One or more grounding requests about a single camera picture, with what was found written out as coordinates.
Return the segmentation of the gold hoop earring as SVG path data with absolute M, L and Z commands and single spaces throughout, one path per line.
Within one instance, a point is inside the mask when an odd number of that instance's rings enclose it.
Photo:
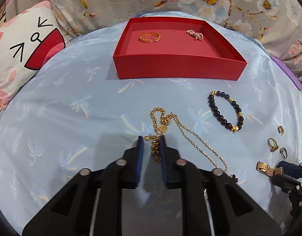
M 278 133 L 283 136 L 284 135 L 284 128 L 280 125 L 278 126 Z

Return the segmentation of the gold twisted bangle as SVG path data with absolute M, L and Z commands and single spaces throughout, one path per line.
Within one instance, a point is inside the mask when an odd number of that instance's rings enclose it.
M 138 40 L 142 43 L 157 43 L 161 40 L 161 34 L 157 32 L 143 32 Z

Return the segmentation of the red jewelry tray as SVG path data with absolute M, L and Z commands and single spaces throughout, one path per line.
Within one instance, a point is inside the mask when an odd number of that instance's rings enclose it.
M 157 43 L 142 43 L 157 32 Z M 238 80 L 246 67 L 239 51 L 206 21 L 179 17 L 132 18 L 113 54 L 120 79 L 209 78 Z

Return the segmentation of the light blue palm-print cloth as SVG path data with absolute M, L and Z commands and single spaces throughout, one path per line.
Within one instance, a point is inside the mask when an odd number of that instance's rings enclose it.
M 239 80 L 120 80 L 113 52 L 125 23 L 74 39 L 52 57 L 0 114 L 0 210 L 17 233 L 82 168 L 105 168 L 154 132 L 150 111 L 175 113 L 196 146 L 170 124 L 167 145 L 198 168 L 228 164 L 228 173 L 285 232 L 292 221 L 287 194 L 256 170 L 302 161 L 302 91 L 257 40 L 216 29 L 247 65 Z M 278 126 L 284 135 L 278 133 Z

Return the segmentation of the purple mat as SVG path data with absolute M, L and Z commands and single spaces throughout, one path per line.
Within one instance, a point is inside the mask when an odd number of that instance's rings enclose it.
M 289 77 L 296 88 L 302 90 L 302 83 L 298 80 L 295 74 L 278 58 L 271 56 L 271 59 L 279 66 L 279 68 Z

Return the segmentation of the grey floral blanket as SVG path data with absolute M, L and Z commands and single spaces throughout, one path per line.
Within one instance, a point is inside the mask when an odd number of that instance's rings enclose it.
M 8 21 L 43 0 L 6 0 Z M 259 40 L 302 82 L 302 7 L 298 0 L 48 0 L 65 35 L 74 38 L 155 11 L 180 11 Z

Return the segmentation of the cat face pillow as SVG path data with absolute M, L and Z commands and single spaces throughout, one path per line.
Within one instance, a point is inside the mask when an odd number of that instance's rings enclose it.
M 34 5 L 1 26 L 1 108 L 6 109 L 20 88 L 66 45 L 49 1 Z

